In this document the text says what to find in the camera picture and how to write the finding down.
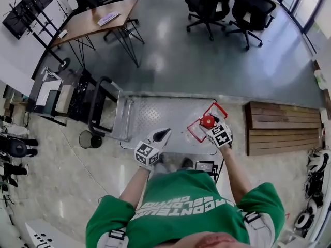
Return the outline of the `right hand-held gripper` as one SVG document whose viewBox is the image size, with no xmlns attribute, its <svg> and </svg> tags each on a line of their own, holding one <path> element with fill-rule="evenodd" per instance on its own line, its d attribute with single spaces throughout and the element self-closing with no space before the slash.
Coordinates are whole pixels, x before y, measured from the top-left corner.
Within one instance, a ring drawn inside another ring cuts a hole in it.
<svg viewBox="0 0 331 248">
<path fill-rule="evenodd" d="M 208 130 L 208 128 L 203 125 L 199 125 L 199 128 L 207 136 L 209 141 L 213 143 L 217 148 L 220 148 L 222 145 L 228 143 L 231 138 L 231 130 L 226 124 L 221 124 L 223 119 L 216 115 L 211 115 L 214 120 L 213 129 Z"/>
</svg>

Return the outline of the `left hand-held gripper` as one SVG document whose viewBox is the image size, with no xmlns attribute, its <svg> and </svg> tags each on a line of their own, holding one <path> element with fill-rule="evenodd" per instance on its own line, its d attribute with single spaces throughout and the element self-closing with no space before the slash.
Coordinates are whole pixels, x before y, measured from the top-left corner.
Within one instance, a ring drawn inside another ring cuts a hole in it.
<svg viewBox="0 0 331 248">
<path fill-rule="evenodd" d="M 146 139 L 139 141 L 134 150 L 134 159 L 141 166 L 156 164 L 171 133 L 170 128 L 159 128 L 152 131 Z"/>
</svg>

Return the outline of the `grey platform trolley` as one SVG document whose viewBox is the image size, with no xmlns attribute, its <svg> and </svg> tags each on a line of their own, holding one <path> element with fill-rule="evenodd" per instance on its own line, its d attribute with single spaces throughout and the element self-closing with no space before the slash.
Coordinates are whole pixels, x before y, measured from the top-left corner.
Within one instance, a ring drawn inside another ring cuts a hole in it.
<svg viewBox="0 0 331 248">
<path fill-rule="evenodd" d="M 104 82 L 118 92 L 114 122 L 109 128 L 93 120 L 97 96 Z M 217 148 L 203 139 L 197 125 L 197 120 L 213 103 L 214 99 L 192 97 L 130 96 L 103 76 L 96 83 L 87 124 L 93 134 L 118 140 L 124 149 L 135 149 L 138 142 L 154 130 L 171 129 L 164 152 L 215 155 Z"/>
</svg>

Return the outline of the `black shelf cart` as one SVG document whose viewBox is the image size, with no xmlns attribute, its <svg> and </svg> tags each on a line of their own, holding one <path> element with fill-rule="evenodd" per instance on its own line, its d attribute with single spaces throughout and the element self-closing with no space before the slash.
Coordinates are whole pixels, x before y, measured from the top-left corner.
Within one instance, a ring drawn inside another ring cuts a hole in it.
<svg viewBox="0 0 331 248">
<path fill-rule="evenodd" d="M 62 80 L 58 91 L 50 91 L 45 106 L 36 106 L 41 85 L 44 82 L 55 80 Z M 55 110 L 63 85 L 71 85 L 75 88 L 69 110 L 66 114 Z M 91 73 L 85 68 L 54 72 L 45 66 L 35 78 L 26 110 L 29 113 L 36 114 L 43 119 L 65 127 L 69 119 L 87 124 L 91 105 L 94 104 L 92 122 L 99 124 L 103 106 L 107 98 L 115 103 L 118 101 L 118 97 L 114 94 L 111 94 L 102 86 L 97 86 L 97 81 L 92 78 Z"/>
</svg>

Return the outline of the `person's right hand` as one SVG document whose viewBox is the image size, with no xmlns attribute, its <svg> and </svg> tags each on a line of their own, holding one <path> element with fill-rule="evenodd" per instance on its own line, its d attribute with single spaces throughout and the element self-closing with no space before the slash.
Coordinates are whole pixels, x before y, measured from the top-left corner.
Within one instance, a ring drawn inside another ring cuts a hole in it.
<svg viewBox="0 0 331 248">
<path fill-rule="evenodd" d="M 229 141 L 228 143 L 222 145 L 222 146 L 219 148 L 219 150 L 220 150 L 221 152 L 223 152 L 223 151 L 226 151 L 226 150 L 228 150 L 228 149 L 231 149 L 231 148 L 232 148 L 232 142 L 233 142 L 233 134 L 231 134 L 230 141 Z"/>
</svg>

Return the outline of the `blue jeans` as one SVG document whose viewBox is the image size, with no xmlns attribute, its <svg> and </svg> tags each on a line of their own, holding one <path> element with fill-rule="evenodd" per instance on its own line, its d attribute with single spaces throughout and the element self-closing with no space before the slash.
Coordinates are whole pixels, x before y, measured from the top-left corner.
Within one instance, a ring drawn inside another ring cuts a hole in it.
<svg viewBox="0 0 331 248">
<path fill-rule="evenodd" d="M 152 177 L 163 176 L 166 174 L 174 173 L 176 171 L 178 171 L 178 168 L 173 164 L 167 165 L 163 163 L 157 163 L 154 166 Z"/>
</svg>

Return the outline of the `small black screen device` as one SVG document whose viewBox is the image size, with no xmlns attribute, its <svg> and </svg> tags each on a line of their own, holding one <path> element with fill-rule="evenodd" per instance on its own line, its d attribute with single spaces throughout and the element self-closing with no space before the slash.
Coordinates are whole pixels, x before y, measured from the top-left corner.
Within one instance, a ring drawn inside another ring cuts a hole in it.
<svg viewBox="0 0 331 248">
<path fill-rule="evenodd" d="M 210 176 L 216 176 L 218 174 L 218 165 L 214 161 L 197 161 L 195 170 L 206 172 Z"/>
</svg>

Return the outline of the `black mesh wastebasket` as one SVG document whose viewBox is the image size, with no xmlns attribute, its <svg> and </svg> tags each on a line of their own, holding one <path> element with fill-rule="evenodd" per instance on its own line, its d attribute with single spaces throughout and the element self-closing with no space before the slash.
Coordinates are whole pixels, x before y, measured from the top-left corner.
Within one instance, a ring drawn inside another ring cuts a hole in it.
<svg viewBox="0 0 331 248">
<path fill-rule="evenodd" d="M 98 135 L 92 134 L 88 130 L 84 130 L 81 132 L 79 136 L 79 144 L 84 149 L 89 148 L 99 148 L 102 145 L 102 139 Z"/>
</svg>

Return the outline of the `green printed t-shirt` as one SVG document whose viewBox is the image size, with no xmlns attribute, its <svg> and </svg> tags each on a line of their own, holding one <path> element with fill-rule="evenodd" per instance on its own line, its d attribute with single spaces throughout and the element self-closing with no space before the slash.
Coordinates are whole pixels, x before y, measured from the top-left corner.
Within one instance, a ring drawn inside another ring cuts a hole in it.
<svg viewBox="0 0 331 248">
<path fill-rule="evenodd" d="M 86 248 L 102 235 L 123 229 L 127 248 L 153 248 L 201 232 L 227 233 L 237 241 L 270 248 L 285 222 L 282 202 L 271 183 L 263 183 L 234 204 L 220 196 L 202 171 L 179 170 L 148 181 L 140 208 L 105 196 L 86 227 Z"/>
</svg>

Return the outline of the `brown wooden step platform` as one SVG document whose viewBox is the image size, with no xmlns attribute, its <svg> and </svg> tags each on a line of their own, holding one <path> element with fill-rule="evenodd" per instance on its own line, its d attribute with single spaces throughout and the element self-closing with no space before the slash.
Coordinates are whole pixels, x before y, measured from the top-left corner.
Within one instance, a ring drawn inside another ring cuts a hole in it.
<svg viewBox="0 0 331 248">
<path fill-rule="evenodd" d="M 318 109 L 250 101 L 244 110 L 248 156 L 309 150 L 322 145 Z"/>
</svg>

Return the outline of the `beige box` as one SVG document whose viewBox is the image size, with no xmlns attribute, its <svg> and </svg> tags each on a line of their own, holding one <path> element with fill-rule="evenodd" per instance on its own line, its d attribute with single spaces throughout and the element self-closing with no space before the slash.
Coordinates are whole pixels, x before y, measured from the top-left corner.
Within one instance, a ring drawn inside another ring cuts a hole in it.
<svg viewBox="0 0 331 248">
<path fill-rule="evenodd" d="M 59 113 L 66 114 L 69 110 L 71 98 L 75 88 L 71 85 L 63 85 L 55 110 Z"/>
</svg>

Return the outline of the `white round headset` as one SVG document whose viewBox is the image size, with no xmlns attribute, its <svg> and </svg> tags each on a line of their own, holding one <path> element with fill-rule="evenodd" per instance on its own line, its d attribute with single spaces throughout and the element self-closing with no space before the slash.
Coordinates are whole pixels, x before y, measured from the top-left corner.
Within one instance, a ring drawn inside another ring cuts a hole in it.
<svg viewBox="0 0 331 248">
<path fill-rule="evenodd" d="M 319 168 L 319 171 L 325 170 L 326 166 L 328 165 L 328 161 L 331 158 L 331 151 L 330 150 L 321 150 L 320 152 L 320 160 L 321 160 L 321 166 Z"/>
<path fill-rule="evenodd" d="M 320 152 L 314 152 L 308 156 L 307 172 L 308 173 L 319 173 L 323 171 L 324 156 Z"/>
<path fill-rule="evenodd" d="M 310 215 L 316 215 L 317 209 L 318 209 L 318 206 L 316 204 L 316 201 L 313 198 L 311 198 L 308 202 L 308 205 L 307 205 L 308 213 Z"/>
<path fill-rule="evenodd" d="M 303 212 L 297 218 L 294 227 L 298 230 L 308 231 L 312 227 L 313 221 L 314 221 L 313 214 Z"/>
</svg>

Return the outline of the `white flat tray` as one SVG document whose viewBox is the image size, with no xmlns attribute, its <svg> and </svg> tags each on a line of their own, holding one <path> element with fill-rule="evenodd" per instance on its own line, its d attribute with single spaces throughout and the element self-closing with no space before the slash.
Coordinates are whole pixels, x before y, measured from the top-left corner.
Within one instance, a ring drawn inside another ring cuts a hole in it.
<svg viewBox="0 0 331 248">
<path fill-rule="evenodd" d="M 37 100 L 36 100 L 36 106 L 45 106 L 50 91 L 58 91 L 60 85 L 62 83 L 62 80 L 55 80 L 55 81 L 48 81 L 44 82 L 41 85 L 41 89 L 39 91 Z"/>
</svg>

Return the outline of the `white booklet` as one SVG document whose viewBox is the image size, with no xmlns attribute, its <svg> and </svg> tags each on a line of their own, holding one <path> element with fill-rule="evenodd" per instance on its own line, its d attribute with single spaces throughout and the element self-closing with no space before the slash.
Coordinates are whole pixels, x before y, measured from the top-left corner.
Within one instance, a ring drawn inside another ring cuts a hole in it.
<svg viewBox="0 0 331 248">
<path fill-rule="evenodd" d="M 109 14 L 107 14 L 106 16 L 104 16 L 103 18 L 101 18 L 97 24 L 102 27 L 105 24 L 107 24 L 108 22 L 112 21 L 113 19 L 117 18 L 120 15 L 119 12 L 111 12 Z"/>
</svg>

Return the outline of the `black monitor on stand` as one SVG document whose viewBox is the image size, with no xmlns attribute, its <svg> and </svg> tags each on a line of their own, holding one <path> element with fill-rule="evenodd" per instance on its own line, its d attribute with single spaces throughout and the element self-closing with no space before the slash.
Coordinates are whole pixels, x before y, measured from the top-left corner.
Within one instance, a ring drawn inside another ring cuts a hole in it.
<svg viewBox="0 0 331 248">
<path fill-rule="evenodd" d="M 45 9 L 53 2 L 53 0 L 20 0 L 10 4 L 11 10 L 4 14 L 5 18 L 2 24 L 16 38 L 21 39 L 26 31 L 31 33 L 34 38 L 51 54 L 58 62 L 59 71 L 65 70 L 70 64 L 70 58 L 61 59 L 51 50 L 35 31 L 33 24 L 39 24 L 42 31 L 45 31 L 51 39 L 55 39 L 60 34 L 59 28 L 55 26 L 45 13 Z"/>
</svg>

